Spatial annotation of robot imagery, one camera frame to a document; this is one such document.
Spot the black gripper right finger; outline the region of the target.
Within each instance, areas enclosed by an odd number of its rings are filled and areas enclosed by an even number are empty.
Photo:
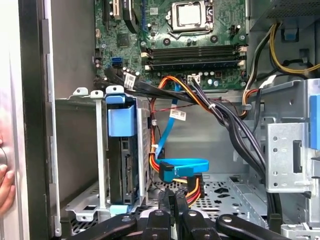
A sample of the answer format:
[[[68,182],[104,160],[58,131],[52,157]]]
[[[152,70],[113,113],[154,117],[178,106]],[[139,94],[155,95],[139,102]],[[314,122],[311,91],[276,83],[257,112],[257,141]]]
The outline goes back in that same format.
[[[279,233],[263,228],[232,214],[223,214],[215,221],[191,210],[184,192],[177,191],[175,221],[179,240],[284,240]]]

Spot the person's hand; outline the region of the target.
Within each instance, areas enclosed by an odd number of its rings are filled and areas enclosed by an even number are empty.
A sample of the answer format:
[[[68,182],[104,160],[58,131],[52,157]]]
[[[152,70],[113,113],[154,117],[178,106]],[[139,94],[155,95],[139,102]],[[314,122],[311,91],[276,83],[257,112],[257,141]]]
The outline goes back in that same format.
[[[15,200],[15,172],[6,164],[0,165],[0,217],[3,218]]]

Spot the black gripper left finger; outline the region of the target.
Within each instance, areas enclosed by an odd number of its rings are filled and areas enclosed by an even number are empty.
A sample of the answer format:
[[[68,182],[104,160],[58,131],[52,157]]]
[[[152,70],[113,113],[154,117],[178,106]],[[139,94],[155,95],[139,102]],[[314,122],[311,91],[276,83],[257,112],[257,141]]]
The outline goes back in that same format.
[[[165,188],[158,194],[158,208],[140,213],[116,215],[89,229],[70,236],[69,240],[170,240],[171,210],[175,194]]]

